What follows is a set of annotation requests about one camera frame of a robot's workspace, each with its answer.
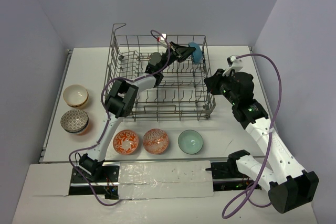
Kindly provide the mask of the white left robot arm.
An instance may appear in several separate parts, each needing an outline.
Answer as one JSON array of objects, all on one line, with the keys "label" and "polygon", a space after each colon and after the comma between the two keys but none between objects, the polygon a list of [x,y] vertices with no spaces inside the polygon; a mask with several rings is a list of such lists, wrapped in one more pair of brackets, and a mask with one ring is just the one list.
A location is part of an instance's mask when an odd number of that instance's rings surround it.
[{"label": "white left robot arm", "polygon": [[109,81],[102,91],[103,107],[107,113],[103,132],[97,143],[88,148],[79,160],[79,169],[84,177],[97,181],[102,176],[102,164],[111,139],[124,118],[133,110],[138,93],[156,88],[162,81],[162,71],[174,62],[183,62],[196,50],[170,42],[165,53],[150,54],[145,73],[135,80],[118,77]]}]

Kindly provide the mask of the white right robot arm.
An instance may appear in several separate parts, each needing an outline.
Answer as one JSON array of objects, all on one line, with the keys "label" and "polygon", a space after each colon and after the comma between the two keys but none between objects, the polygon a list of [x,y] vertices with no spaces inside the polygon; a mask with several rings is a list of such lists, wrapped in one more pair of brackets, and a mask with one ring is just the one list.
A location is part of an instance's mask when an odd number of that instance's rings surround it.
[{"label": "white right robot arm", "polygon": [[234,70],[228,75],[224,72],[218,69],[204,80],[207,90],[228,100],[234,118],[255,140],[271,167],[261,172],[262,164],[247,151],[241,150],[229,155],[229,174],[233,177],[244,174],[257,180],[259,186],[267,191],[271,205],[281,214],[311,202],[319,178],[314,171],[308,172],[298,163],[271,127],[266,110],[254,99],[253,76]]}]

